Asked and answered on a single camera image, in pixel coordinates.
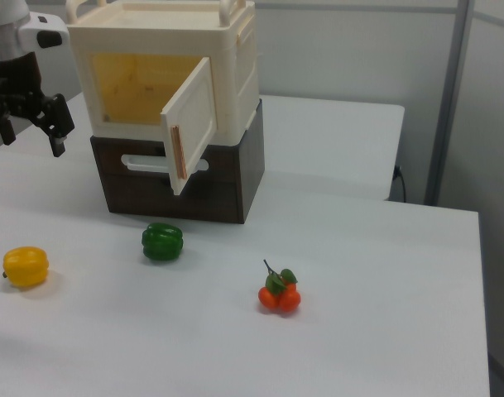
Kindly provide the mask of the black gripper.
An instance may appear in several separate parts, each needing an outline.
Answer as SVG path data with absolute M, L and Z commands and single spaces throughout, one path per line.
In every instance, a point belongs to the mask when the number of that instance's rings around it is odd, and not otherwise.
M 65 153 L 65 139 L 74 130 L 70 110 L 62 94 L 45 96 L 41 91 L 41 73 L 34 52 L 0 61 L 0 136 L 11 145 L 16 135 L 10 116 L 36 121 L 47 136 L 54 157 Z

